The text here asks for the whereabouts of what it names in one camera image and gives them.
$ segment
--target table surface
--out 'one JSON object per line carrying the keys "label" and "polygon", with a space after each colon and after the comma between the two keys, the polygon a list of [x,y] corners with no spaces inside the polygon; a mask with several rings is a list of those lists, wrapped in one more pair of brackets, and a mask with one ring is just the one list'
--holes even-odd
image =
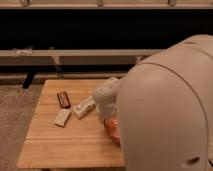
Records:
{"label": "table surface", "polygon": [[95,110],[82,119],[75,114],[65,128],[53,121],[60,110],[56,94],[65,90],[73,106],[105,80],[47,80],[41,92],[17,168],[123,167],[121,149],[107,136]]}

